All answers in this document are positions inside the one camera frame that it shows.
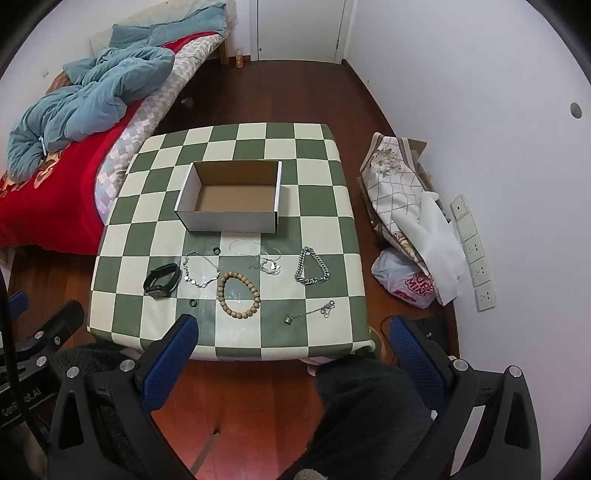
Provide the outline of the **white cardboard box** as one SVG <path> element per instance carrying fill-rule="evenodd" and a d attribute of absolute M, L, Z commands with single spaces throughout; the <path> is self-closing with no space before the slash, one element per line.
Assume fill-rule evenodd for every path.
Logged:
<path fill-rule="evenodd" d="M 281 174 L 277 160 L 194 162 L 174 212 L 192 233 L 276 233 Z"/>

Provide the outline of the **bed with red sheet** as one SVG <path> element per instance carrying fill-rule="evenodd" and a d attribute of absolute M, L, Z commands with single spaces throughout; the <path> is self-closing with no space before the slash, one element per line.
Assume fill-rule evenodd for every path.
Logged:
<path fill-rule="evenodd" d="M 15 183 L 7 176 L 6 145 L 6 167 L 1 178 L 2 246 L 37 246 L 78 255 L 96 253 L 103 225 L 120 193 L 132 158 L 202 63 L 224 48 L 233 19 L 233 4 L 225 2 L 228 3 L 226 34 L 197 33 L 169 43 L 167 47 L 175 53 L 169 78 L 158 90 L 129 105 L 124 117 L 111 129 L 49 154 L 23 183 Z M 92 39 L 89 57 L 108 45 L 110 34 L 111 29 Z M 68 78 L 61 71 L 45 94 L 67 84 Z"/>

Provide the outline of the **white power strip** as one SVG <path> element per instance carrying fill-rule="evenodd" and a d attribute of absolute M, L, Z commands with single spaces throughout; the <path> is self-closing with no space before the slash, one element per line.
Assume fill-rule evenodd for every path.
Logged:
<path fill-rule="evenodd" d="M 474 287 L 476 309 L 478 312 L 491 310 L 496 307 L 492 272 L 472 212 L 463 195 L 456 197 L 450 208 Z"/>

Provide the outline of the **white door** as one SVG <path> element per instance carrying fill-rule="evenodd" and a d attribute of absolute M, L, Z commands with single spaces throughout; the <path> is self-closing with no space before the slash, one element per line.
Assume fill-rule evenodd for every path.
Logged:
<path fill-rule="evenodd" d="M 339 64 L 353 1 L 252 1 L 250 59 Z"/>

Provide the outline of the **blue quilt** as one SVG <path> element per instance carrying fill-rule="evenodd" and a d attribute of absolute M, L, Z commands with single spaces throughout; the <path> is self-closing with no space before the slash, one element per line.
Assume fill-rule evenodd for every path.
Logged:
<path fill-rule="evenodd" d="M 167 45 L 197 33 L 221 36 L 225 1 L 165 1 L 111 27 L 108 45 L 63 65 L 68 84 L 45 94 L 14 124 L 7 141 L 7 176 L 28 181 L 46 157 L 115 126 L 132 103 L 158 90 L 171 75 Z"/>

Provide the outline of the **floral quilted fabric bag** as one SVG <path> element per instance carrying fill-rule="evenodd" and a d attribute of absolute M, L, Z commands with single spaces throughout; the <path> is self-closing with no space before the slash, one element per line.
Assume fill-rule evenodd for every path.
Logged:
<path fill-rule="evenodd" d="M 363 202 L 377 235 L 408 260 L 423 261 L 419 251 L 394 221 L 396 213 L 421 216 L 421 199 L 433 190 L 420 157 L 427 147 L 421 140 L 374 133 L 359 170 Z"/>

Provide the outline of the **white plastic shopping bag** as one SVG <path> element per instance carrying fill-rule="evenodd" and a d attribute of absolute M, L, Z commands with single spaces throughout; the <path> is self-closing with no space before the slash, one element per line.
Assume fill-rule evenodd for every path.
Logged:
<path fill-rule="evenodd" d="M 381 251 L 372 274 L 392 296 L 414 307 L 426 309 L 436 299 L 433 281 L 394 248 Z"/>

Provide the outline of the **black smart band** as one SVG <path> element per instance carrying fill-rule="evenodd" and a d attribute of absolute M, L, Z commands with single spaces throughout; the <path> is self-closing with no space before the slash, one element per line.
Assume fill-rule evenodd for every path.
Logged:
<path fill-rule="evenodd" d="M 180 267 L 176 263 L 168 263 L 151 270 L 143 282 L 145 295 L 154 298 L 169 298 L 176 290 L 181 277 Z"/>

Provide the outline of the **white cloth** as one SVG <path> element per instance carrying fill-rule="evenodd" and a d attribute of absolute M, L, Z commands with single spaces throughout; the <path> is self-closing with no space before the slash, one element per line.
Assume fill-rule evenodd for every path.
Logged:
<path fill-rule="evenodd" d="M 423 191 L 420 216 L 394 212 L 394 223 L 407 236 L 422 257 L 435 284 L 443 306 L 460 293 L 460 277 L 465 271 L 466 257 L 452 224 L 437 205 L 439 195 Z"/>

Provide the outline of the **green white checkered table cover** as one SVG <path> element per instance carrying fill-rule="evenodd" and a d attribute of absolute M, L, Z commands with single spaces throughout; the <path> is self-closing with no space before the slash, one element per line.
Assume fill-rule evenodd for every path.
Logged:
<path fill-rule="evenodd" d="M 174 212 L 194 162 L 277 160 L 276 233 L 191 233 Z M 176 263 L 169 298 L 148 273 Z M 339 150 L 328 126 L 243 123 L 148 138 L 106 220 L 88 329 L 141 348 L 182 314 L 197 318 L 198 360 L 332 359 L 373 349 L 362 260 Z"/>

